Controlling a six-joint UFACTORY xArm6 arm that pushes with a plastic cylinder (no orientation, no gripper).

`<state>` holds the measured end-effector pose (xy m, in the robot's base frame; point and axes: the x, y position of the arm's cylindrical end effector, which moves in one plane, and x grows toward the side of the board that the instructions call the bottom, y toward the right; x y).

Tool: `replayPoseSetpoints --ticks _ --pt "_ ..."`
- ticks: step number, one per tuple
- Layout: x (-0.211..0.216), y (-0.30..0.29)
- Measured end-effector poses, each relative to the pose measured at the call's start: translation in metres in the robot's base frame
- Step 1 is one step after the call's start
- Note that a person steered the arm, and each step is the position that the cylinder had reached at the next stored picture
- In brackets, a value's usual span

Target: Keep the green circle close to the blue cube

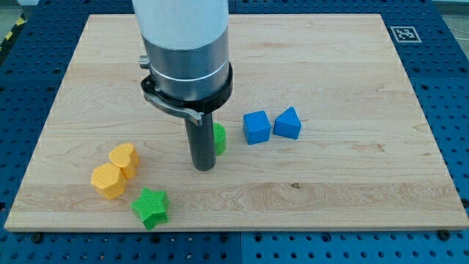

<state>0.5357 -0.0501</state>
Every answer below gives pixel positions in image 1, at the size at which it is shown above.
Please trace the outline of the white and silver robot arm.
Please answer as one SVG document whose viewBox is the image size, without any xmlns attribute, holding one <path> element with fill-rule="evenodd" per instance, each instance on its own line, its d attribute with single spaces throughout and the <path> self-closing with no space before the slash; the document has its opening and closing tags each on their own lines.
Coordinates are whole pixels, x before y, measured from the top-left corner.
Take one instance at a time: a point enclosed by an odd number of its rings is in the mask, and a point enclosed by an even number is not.
<svg viewBox="0 0 469 264">
<path fill-rule="evenodd" d="M 229 76 L 227 0 L 133 0 L 157 88 L 201 100 Z"/>
</svg>

